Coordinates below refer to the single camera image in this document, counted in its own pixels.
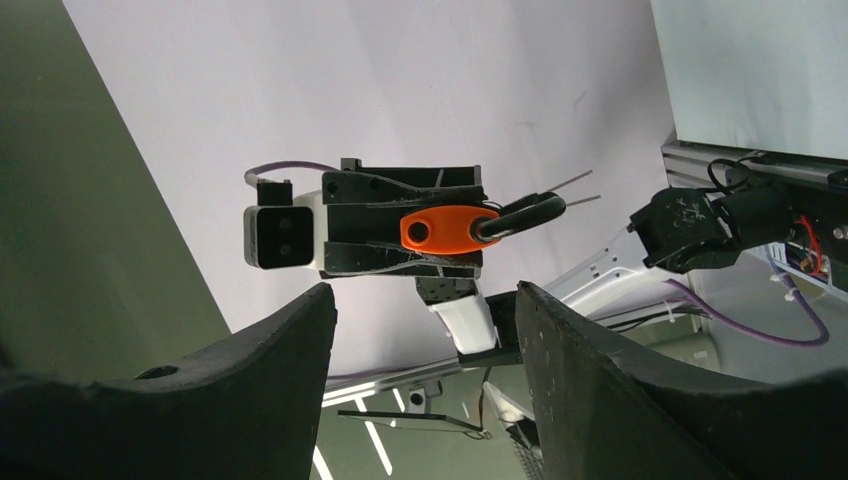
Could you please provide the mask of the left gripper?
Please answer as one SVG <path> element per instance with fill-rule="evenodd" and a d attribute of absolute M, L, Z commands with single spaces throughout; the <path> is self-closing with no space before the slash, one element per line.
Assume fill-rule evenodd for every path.
<path fill-rule="evenodd" d="M 395 276 L 478 279 L 481 252 L 423 254 L 400 244 L 399 221 L 422 205 L 479 204 L 479 166 L 366 166 L 343 158 L 322 176 L 326 239 L 319 259 L 323 279 Z"/>

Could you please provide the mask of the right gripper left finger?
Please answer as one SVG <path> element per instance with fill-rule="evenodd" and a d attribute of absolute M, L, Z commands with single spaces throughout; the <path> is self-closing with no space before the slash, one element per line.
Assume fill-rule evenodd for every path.
<path fill-rule="evenodd" d="M 306 479 L 337 310 L 319 283 L 131 380 L 1 375 L 5 479 Z"/>

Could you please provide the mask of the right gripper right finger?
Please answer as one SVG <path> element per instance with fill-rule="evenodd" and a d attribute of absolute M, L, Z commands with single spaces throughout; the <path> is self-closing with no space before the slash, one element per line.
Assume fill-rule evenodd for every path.
<path fill-rule="evenodd" d="M 550 479 L 843 479 L 847 374 L 767 384 L 664 356 L 521 282 L 516 324 Z"/>

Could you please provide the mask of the orange black padlock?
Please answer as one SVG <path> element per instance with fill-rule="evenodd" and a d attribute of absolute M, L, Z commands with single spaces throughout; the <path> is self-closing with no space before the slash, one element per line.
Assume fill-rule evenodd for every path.
<path fill-rule="evenodd" d="M 553 221 L 566 209 L 566 201 L 553 192 L 533 193 L 501 208 L 484 203 L 431 206 L 400 219 L 400 244 L 428 255 L 470 254 Z"/>

